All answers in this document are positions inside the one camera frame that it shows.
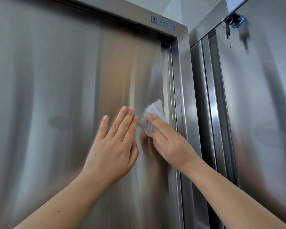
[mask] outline stainless steel elevator door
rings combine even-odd
[[[248,0],[246,40],[216,29],[239,185],[286,222],[286,0]]]
[[[158,40],[63,7],[0,0],[0,228],[14,227],[76,177],[103,115],[113,119],[127,105],[141,116],[157,99],[172,112],[163,51]],[[140,132],[134,168],[80,228],[170,228],[170,169],[142,150]]]

